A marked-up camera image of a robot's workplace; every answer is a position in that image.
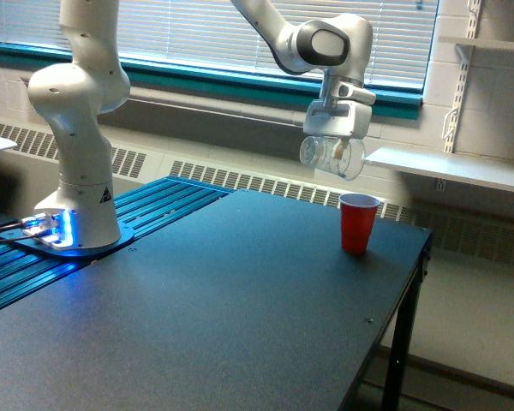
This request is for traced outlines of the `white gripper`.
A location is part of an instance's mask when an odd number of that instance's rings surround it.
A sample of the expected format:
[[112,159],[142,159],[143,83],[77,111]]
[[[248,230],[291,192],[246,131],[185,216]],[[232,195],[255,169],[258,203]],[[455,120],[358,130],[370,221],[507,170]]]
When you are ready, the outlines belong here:
[[333,147],[333,157],[342,159],[347,139],[361,140],[368,134],[372,107],[356,101],[338,100],[325,106],[322,99],[314,100],[308,107],[303,132],[313,136],[338,137]]

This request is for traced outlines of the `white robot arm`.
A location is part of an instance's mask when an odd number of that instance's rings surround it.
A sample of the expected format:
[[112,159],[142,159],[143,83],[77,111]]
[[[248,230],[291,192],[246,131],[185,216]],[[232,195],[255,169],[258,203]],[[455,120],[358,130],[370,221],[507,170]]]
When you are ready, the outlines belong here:
[[[362,170],[362,141],[376,100],[364,86],[371,23],[343,13],[293,25],[268,1],[237,1],[235,7],[285,73],[323,71],[320,95],[303,123],[300,159],[309,167],[355,179]],[[118,12],[116,1],[62,2],[59,26],[73,58],[35,72],[28,84],[30,102],[55,137],[59,183],[35,206],[37,219],[24,230],[61,252],[108,247],[121,239],[111,143],[98,124],[99,115],[123,105],[130,91],[117,51]]]

